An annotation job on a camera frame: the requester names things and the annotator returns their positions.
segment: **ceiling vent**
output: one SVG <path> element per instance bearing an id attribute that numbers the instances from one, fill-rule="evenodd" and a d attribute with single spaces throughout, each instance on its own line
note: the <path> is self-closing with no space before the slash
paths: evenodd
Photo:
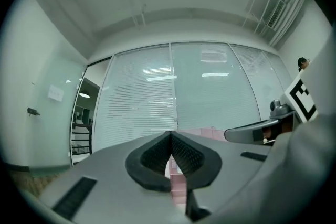
<path id="1" fill-rule="evenodd" d="M 274 29 L 279 21 L 280 16 L 282 15 L 283 11 L 285 10 L 286 3 L 282 0 L 279 0 L 278 4 L 274 8 L 273 12 L 269 16 L 267 21 L 267 26 L 271 29 Z"/>

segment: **person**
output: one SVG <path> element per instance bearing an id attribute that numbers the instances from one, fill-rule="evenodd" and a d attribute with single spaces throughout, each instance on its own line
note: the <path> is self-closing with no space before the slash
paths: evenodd
<path id="1" fill-rule="evenodd" d="M 298 67 L 299 67 L 299 72 L 303 69 L 305 70 L 307 66 L 309 65 L 310 60 L 306 59 L 304 57 L 301 57 L 298 59 Z"/>

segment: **glass door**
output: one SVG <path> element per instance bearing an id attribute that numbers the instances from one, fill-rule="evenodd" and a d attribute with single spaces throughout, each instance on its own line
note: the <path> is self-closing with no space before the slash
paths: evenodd
<path id="1" fill-rule="evenodd" d="M 84 57 L 64 42 L 51 54 L 34 85 L 26 130 L 33 176 L 56 174 L 70 167 L 71 117 L 85 68 Z"/>

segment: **window blinds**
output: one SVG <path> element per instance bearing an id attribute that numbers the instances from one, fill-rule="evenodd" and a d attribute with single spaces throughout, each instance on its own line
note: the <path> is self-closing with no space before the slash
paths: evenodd
<path id="1" fill-rule="evenodd" d="M 168 46 L 116 55 L 97 108 L 95 151 L 175 128 Z"/>
<path id="2" fill-rule="evenodd" d="M 226 44 L 173 44 L 179 129 L 226 130 L 260 121 L 248 79 Z"/>
<path id="3" fill-rule="evenodd" d="M 251 83 L 257 99 L 261 120 L 270 115 L 270 103 L 283 94 L 280 81 L 265 54 L 258 49 L 231 45 Z"/>
<path id="4" fill-rule="evenodd" d="M 282 59 L 275 54 L 271 54 L 265 51 L 264 53 L 266 54 L 269 62 L 273 66 L 274 71 L 280 80 L 283 90 L 286 91 L 286 89 L 290 86 L 293 80 L 290 74 L 288 73 L 287 68 L 285 67 Z"/>

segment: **door handle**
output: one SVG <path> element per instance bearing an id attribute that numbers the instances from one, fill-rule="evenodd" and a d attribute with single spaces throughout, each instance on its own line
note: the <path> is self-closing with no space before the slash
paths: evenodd
<path id="1" fill-rule="evenodd" d="M 30 115 L 40 116 L 41 115 L 40 113 L 37 112 L 36 109 L 27 108 L 27 112 L 29 113 L 29 116 Z"/>

